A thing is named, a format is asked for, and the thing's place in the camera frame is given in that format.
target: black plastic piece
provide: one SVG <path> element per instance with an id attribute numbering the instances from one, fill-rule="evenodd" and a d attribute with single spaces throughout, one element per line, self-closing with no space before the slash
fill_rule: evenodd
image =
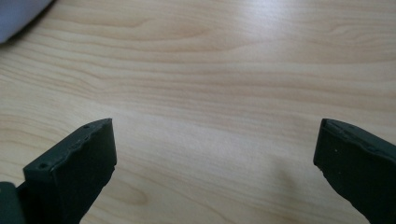
<path id="1" fill-rule="evenodd" d="M 19 202 L 15 197 L 11 201 L 21 206 L 27 224 L 79 223 L 116 163 L 111 119 L 97 120 L 25 166 L 26 181 L 17 188 Z M 23 223 L 3 221 L 0 217 L 0 224 Z"/>
<path id="2" fill-rule="evenodd" d="M 314 164 L 370 223 L 396 223 L 396 146 L 356 126 L 324 119 Z"/>
<path id="3" fill-rule="evenodd" d="M 0 182 L 0 224 L 25 224 L 15 186 Z"/>

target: textured black surface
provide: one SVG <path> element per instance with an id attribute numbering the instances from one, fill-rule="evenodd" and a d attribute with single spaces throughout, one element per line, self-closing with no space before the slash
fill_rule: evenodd
<path id="1" fill-rule="evenodd" d="M 314 164 L 371 223 L 396 223 L 396 146 L 356 126 L 324 119 Z"/>
<path id="2" fill-rule="evenodd" d="M 111 119 L 75 130 L 23 168 L 18 191 L 27 223 L 79 223 L 116 163 Z"/>

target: wood grain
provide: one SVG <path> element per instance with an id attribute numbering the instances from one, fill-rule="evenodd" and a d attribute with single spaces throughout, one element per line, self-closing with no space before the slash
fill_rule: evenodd
<path id="1" fill-rule="evenodd" d="M 58 0 L 0 46 L 0 179 L 113 118 L 82 223 L 368 223 L 312 162 L 322 118 L 396 144 L 393 0 Z"/>

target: wooden table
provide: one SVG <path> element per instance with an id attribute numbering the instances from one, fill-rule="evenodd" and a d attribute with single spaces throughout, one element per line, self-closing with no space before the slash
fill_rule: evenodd
<path id="1" fill-rule="evenodd" d="M 82 223 L 368 223 L 313 165 L 322 118 L 396 144 L 394 0 L 58 0 L 0 47 L 0 179 L 113 118 Z"/>

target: small hole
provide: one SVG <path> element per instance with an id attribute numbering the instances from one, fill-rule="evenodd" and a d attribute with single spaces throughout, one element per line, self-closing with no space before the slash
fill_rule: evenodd
<path id="1" fill-rule="evenodd" d="M 45 168 L 47 168 L 48 166 L 49 166 L 49 165 L 46 164 L 46 163 L 41 163 L 41 164 L 38 165 L 38 169 L 45 169 Z"/>

